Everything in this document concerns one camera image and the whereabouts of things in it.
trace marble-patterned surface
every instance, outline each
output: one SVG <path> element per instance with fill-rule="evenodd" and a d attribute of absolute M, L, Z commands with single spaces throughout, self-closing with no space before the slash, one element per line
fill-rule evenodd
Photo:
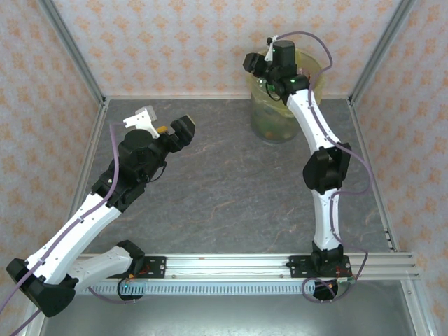
<path fill-rule="evenodd" d="M 250 128 L 248 99 L 113 100 L 108 108 L 89 179 L 91 186 L 112 158 L 108 122 L 152 105 L 156 126 L 185 114 L 196 122 L 189 147 L 170 154 L 163 177 L 89 245 L 102 253 L 131 239 L 147 253 L 308 252 L 314 236 L 314 204 L 302 179 L 309 159 L 303 134 L 279 145 L 261 141 Z M 325 100 L 321 110 L 342 141 L 360 152 L 344 100 Z M 126 130 L 117 131 L 119 141 Z M 345 188 L 368 182 L 352 160 Z M 388 251 L 375 197 L 343 197 L 340 227 L 347 243 Z"/>

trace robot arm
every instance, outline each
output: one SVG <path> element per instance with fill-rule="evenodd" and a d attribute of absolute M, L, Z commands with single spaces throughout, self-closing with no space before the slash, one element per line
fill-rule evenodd
<path fill-rule="evenodd" d="M 277 41 L 277 37 L 267 41 L 267 55 L 251 53 L 244 60 L 244 68 L 255 77 L 266 80 L 274 88 L 289 110 L 299 122 L 309 145 L 311 157 L 303 169 L 303 177 L 314 198 L 316 214 L 316 231 L 312 242 L 313 252 L 306 265 L 294 265 L 306 274 L 302 277 L 322 276 L 337 277 L 338 270 L 351 271 L 348 258 L 344 256 L 342 245 L 331 230 L 330 218 L 333 217 L 335 234 L 339 235 L 338 201 L 333 198 L 333 213 L 330 212 L 330 197 L 342 187 L 347 175 L 350 155 L 334 147 L 319 127 L 317 120 L 328 136 L 336 142 L 340 140 L 333 134 L 317 106 L 314 93 L 311 92 L 311 104 L 316 116 L 310 111 L 309 80 L 304 75 L 297 75 L 295 63 L 295 45 L 292 41 Z M 350 149 L 348 143 L 342 144 Z"/>
<path fill-rule="evenodd" d="M 168 153 L 187 146 L 195 134 L 195 124 L 189 116 L 156 130 L 146 109 L 125 119 L 126 127 L 135 126 L 118 145 L 120 171 L 115 190 L 108 201 L 83 217 L 56 245 L 44 263 L 22 284 L 21 291 L 47 316 L 60 313 L 73 300 L 76 292 L 116 274 L 140 271 L 144 252 L 130 241 L 122 241 L 97 257 L 76 262 L 92 240 L 124 212 L 145 190 L 160 167 L 166 167 Z M 7 271 L 17 283 L 37 263 L 63 232 L 89 209 L 100 203 L 111 189 L 114 161 L 93 185 L 80 209 L 62 229 L 39 251 L 26 260 L 14 259 Z"/>

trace wallpaper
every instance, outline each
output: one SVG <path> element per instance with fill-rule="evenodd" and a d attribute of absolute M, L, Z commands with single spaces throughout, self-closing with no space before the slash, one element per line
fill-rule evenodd
<path fill-rule="evenodd" d="M 97 112 L 36 0 L 0 3 L 0 300 L 6 272 L 62 227 Z M 21 324 L 21 293 L 0 315 L 0 334 Z"/>
<path fill-rule="evenodd" d="M 55 0 L 105 95 L 246 95 L 246 53 L 305 30 L 333 53 L 325 95 L 347 96 L 399 0 Z M 328 64 L 309 37 L 296 45 Z"/>
<path fill-rule="evenodd" d="M 448 335 L 448 6 L 420 0 L 356 110 L 403 251 Z"/>

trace translucent container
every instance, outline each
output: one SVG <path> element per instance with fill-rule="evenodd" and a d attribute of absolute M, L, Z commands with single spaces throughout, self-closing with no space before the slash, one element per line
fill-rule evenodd
<path fill-rule="evenodd" d="M 308 77 L 312 77 L 322 69 L 312 56 L 298 49 L 295 50 L 295 62 L 297 72 Z M 255 134 L 272 143 L 282 143 L 293 139 L 300 131 L 300 125 L 294 115 L 282 101 L 274 101 L 269 97 L 266 93 L 265 80 L 251 74 L 248 74 L 246 79 L 251 91 L 251 126 Z M 320 76 L 314 88 L 317 104 L 321 102 L 323 84 L 324 78 Z"/>

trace orange floral pattern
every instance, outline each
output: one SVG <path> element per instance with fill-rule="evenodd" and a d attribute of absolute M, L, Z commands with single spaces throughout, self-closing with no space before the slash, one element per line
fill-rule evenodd
<path fill-rule="evenodd" d="M 13 287 L 7 264 L 63 224 L 97 103 L 36 0 L 2 1 L 0 31 L 2 300 Z M 18 327 L 28 304 L 15 295 L 0 316 L 2 335 Z"/>
<path fill-rule="evenodd" d="M 418 2 L 356 109 L 400 247 L 416 252 L 448 335 L 448 6 L 437 2 Z"/>
<path fill-rule="evenodd" d="M 372 0 L 367 7 L 355 0 L 77 0 L 57 5 L 105 95 L 246 95 L 244 55 L 264 48 L 268 36 L 307 30 L 334 54 L 324 94 L 344 96 L 399 2 Z M 328 63 L 317 42 L 304 36 L 293 40 L 322 65 Z M 191 61 L 188 69 L 185 59 Z M 225 65 L 216 68 L 217 59 Z M 176 73 L 174 80 L 169 71 Z"/>

